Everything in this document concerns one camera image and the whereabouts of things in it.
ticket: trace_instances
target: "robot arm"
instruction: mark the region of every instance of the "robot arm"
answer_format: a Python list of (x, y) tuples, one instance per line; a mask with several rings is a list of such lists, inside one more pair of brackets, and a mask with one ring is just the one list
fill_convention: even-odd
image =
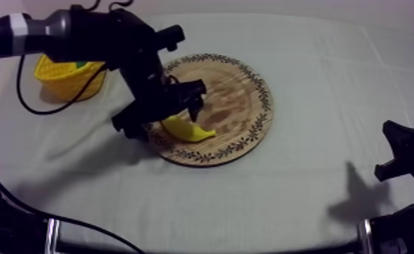
[(73, 5), (45, 20), (27, 14), (0, 18), (0, 58), (44, 53), (54, 62), (104, 61), (109, 70), (120, 69), (136, 100), (112, 118), (113, 125), (128, 138), (144, 140), (143, 124), (184, 109), (195, 121), (203, 106), (202, 80), (166, 78), (158, 56), (159, 50), (176, 50), (183, 40), (180, 26), (155, 32), (124, 9), (98, 13)]

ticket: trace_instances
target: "white tablecloth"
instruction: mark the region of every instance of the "white tablecloth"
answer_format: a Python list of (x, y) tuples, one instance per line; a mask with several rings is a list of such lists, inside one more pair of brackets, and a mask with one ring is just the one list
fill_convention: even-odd
[[(146, 251), (288, 250), (352, 239), (355, 224), (414, 203), (414, 179), (379, 183), (392, 158), (386, 120), (414, 127), (414, 37), (377, 28), (263, 14), (186, 14), (186, 41), (163, 61), (219, 53), (256, 69), (274, 97), (263, 142), (217, 168), (166, 162), (116, 133), (132, 95), (118, 72), (101, 92), (54, 116), (19, 105), (15, 76), (0, 100), (0, 179), (38, 208), (112, 230)], [(41, 98), (26, 62), (23, 91)], [(62, 225), (64, 239), (112, 243)]]

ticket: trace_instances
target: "plastic basket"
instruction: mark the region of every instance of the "plastic basket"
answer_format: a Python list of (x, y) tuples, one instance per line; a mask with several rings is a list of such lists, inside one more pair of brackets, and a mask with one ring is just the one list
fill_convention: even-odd
[[(90, 61), (78, 68), (75, 62), (54, 63), (46, 55), (43, 55), (35, 67), (34, 76), (55, 96), (64, 101), (70, 101), (102, 65), (103, 62)], [(105, 75), (106, 71), (98, 74), (78, 101), (97, 94), (103, 85)]]

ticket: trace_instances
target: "decorative leaf border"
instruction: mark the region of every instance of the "decorative leaf border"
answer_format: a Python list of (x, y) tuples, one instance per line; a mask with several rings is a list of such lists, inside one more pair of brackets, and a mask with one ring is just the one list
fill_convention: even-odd
[(256, 84), (256, 90), (259, 93), (259, 100), (261, 102), (262, 110), (265, 113), (260, 113), (246, 137), (242, 136), (239, 141), (230, 143), (226, 148), (218, 149), (214, 153), (200, 153), (198, 151), (187, 151), (185, 149), (176, 149), (171, 142), (167, 141), (162, 135), (151, 130), (151, 125), (147, 126), (147, 132), (149, 133), (150, 139), (155, 145), (161, 147), (164, 151), (170, 152), (172, 155), (182, 159), (190, 159), (193, 161), (207, 163), (213, 159), (222, 159), (233, 154), (233, 152), (242, 151), (249, 144), (259, 140), (259, 133), (263, 130), (264, 123), (268, 120), (268, 112), (271, 111), (271, 100), (270, 93), (262, 77), (255, 73), (250, 67), (246, 66), (237, 59), (226, 57), (225, 55), (218, 54), (196, 54), (188, 55), (169, 62), (164, 67), (164, 72), (168, 75), (172, 70), (180, 66), (181, 64), (200, 62), (205, 60), (220, 61), (223, 64), (232, 64), (238, 66), (238, 68), (246, 75), (246, 77)]

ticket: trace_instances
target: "yellow banana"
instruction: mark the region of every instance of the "yellow banana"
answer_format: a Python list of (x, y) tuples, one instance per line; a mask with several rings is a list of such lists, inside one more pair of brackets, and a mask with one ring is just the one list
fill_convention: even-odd
[(172, 136), (186, 142), (199, 142), (216, 135), (215, 130), (205, 131), (199, 125), (190, 123), (178, 116), (170, 116), (161, 123)]

